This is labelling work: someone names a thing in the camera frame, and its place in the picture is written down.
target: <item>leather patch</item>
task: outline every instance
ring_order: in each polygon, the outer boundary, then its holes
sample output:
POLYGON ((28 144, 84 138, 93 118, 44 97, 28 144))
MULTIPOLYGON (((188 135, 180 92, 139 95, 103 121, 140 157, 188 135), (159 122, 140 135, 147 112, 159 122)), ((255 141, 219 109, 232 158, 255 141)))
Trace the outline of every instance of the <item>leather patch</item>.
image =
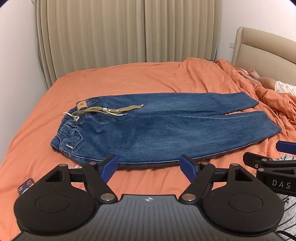
POLYGON ((76 106, 77 106, 77 110, 80 110, 82 108, 86 108, 87 107, 87 103, 86 103, 85 100, 82 100, 82 101, 79 101, 76 106))

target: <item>wall outlet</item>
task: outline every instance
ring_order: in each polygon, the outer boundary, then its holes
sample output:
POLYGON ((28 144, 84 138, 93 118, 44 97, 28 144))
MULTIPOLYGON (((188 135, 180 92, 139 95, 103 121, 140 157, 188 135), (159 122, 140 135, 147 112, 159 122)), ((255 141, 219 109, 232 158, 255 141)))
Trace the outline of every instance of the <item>wall outlet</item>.
POLYGON ((229 47, 234 49, 234 46, 235 46, 235 42, 230 42, 229 47))

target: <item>smartphone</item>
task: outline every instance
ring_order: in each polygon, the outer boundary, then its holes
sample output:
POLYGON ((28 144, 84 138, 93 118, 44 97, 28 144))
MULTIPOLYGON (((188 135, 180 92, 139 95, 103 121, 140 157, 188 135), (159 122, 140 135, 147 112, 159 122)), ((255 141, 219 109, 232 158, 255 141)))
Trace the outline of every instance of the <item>smartphone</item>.
POLYGON ((19 195, 22 195, 25 191, 27 191, 31 186, 33 186, 34 181, 32 178, 26 180, 22 185, 20 185, 17 189, 19 195))

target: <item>beige curtain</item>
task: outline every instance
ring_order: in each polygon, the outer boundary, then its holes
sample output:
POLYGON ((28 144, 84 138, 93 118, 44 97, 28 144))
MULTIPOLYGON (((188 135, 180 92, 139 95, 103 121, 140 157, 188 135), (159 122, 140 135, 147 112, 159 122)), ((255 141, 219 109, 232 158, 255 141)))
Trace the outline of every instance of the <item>beige curtain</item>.
POLYGON ((146 61, 214 60, 221 0, 144 0, 146 61))
POLYGON ((215 58, 221 0, 37 0, 48 87, 77 70, 215 58))
POLYGON ((37 0, 36 10, 48 87, 73 71, 146 61, 143 0, 37 0))

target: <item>beige upholstered headboard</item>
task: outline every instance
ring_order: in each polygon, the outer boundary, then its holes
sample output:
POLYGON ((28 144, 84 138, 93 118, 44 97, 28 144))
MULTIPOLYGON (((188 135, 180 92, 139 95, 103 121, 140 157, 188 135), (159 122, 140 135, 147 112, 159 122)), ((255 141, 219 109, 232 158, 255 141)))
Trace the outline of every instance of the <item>beige upholstered headboard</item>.
POLYGON ((237 30, 232 65, 296 85, 296 42, 264 31, 237 30))

